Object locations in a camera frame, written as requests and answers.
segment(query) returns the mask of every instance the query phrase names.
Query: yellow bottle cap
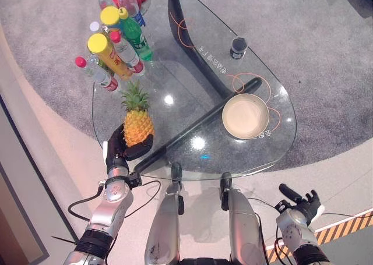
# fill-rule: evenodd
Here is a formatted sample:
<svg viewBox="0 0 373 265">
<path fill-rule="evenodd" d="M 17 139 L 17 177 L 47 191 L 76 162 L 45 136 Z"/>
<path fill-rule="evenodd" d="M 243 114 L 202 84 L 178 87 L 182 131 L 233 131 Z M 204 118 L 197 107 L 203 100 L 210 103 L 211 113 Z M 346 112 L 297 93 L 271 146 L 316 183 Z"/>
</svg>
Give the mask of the yellow bottle cap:
<svg viewBox="0 0 373 265">
<path fill-rule="evenodd" d="M 121 19 L 127 19 L 127 18 L 128 18 L 128 11 L 127 11 L 126 8 L 124 8 L 124 7 L 120 7 L 120 8 L 118 9 L 118 11 L 119 11 L 119 17 L 120 17 Z"/>
<path fill-rule="evenodd" d="M 118 9 L 114 6 L 108 6 L 101 11 L 100 19 L 107 26 L 115 25 L 119 21 Z"/>
<path fill-rule="evenodd" d="M 101 33 L 96 33 L 89 37 L 87 46 L 90 52 L 99 54 L 107 48 L 108 41 L 104 35 L 102 35 Z"/>
</svg>

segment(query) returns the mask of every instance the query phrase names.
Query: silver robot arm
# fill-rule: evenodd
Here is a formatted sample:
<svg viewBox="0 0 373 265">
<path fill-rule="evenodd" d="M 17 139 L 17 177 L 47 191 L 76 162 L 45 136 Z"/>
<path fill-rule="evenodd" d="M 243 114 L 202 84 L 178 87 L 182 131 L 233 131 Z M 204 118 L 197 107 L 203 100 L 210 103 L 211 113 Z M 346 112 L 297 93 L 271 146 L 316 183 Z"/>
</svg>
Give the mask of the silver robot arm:
<svg viewBox="0 0 373 265">
<path fill-rule="evenodd" d="M 312 195 L 307 194 L 307 200 L 283 183 L 280 185 L 280 191 L 296 203 L 292 206 L 282 200 L 275 208 L 281 213 L 276 218 L 276 222 L 281 230 L 283 242 L 293 254 L 297 264 L 332 265 L 318 246 L 314 233 L 308 228 L 325 209 L 320 204 L 316 191 L 312 190 Z"/>
<path fill-rule="evenodd" d="M 116 167 L 110 174 L 108 181 L 128 175 L 128 170 L 125 167 Z M 103 265 L 132 202 L 133 195 L 123 179 L 110 181 L 106 185 L 101 204 L 93 212 L 83 236 L 75 250 L 70 252 L 64 265 Z"/>
<path fill-rule="evenodd" d="M 83 236 L 64 265 L 103 265 L 112 241 L 118 235 L 125 213 L 133 202 L 132 188 L 141 185 L 138 174 L 130 174 L 126 160 L 137 158 L 149 150 L 139 144 L 130 150 L 123 142 L 123 126 L 104 142 L 103 152 L 108 179 L 100 205 L 93 212 Z"/>
</svg>

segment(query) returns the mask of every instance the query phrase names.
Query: yellow and black striped tape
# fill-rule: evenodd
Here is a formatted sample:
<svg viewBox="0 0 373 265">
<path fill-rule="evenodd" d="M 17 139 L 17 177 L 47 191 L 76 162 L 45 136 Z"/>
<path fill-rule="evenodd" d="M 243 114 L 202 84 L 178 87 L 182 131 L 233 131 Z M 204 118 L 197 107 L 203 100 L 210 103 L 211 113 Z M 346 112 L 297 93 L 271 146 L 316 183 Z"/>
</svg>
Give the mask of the yellow and black striped tape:
<svg viewBox="0 0 373 265">
<path fill-rule="evenodd" d="M 362 214 L 356 215 L 360 217 L 350 217 L 342 220 L 341 222 L 332 224 L 329 226 L 329 228 L 321 228 L 319 230 L 316 230 L 315 236 L 319 245 L 323 243 L 329 243 L 350 233 L 373 225 L 373 217 L 370 215 L 373 215 L 373 210 L 368 210 L 366 212 L 363 212 Z M 278 250 L 278 252 L 281 259 L 285 258 L 285 254 L 291 256 L 289 249 L 284 245 L 280 246 L 280 250 Z M 269 249 L 267 249 L 267 255 L 270 263 L 277 260 L 274 246 L 270 246 Z"/>
</svg>

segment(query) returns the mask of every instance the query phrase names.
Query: red label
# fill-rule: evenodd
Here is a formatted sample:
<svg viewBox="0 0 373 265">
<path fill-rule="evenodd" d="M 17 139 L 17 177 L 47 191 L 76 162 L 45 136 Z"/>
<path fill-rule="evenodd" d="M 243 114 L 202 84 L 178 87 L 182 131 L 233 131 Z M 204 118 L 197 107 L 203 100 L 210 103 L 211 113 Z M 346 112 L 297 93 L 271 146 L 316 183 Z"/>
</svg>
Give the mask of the red label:
<svg viewBox="0 0 373 265">
<path fill-rule="evenodd" d="M 107 89 L 108 91 L 114 91 L 117 89 L 117 87 L 118 87 L 117 80 L 114 77 L 111 77 L 111 82 L 108 86 L 105 86 L 105 89 Z"/>
<path fill-rule="evenodd" d="M 135 73 L 140 73 L 142 69 L 144 69 L 144 64 L 139 60 L 139 63 L 137 63 L 134 67 Z"/>
</svg>

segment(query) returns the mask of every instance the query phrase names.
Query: bowl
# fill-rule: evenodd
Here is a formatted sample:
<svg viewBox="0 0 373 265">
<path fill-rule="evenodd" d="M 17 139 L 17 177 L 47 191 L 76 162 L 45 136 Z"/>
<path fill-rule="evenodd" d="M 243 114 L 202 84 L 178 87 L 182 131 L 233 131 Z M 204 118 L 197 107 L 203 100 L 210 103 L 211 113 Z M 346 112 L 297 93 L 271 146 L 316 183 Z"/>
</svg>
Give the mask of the bowl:
<svg viewBox="0 0 373 265">
<path fill-rule="evenodd" d="M 254 94 L 238 94 L 225 104 L 223 125 L 236 138 L 257 137 L 268 126 L 269 110 L 266 103 Z"/>
</svg>

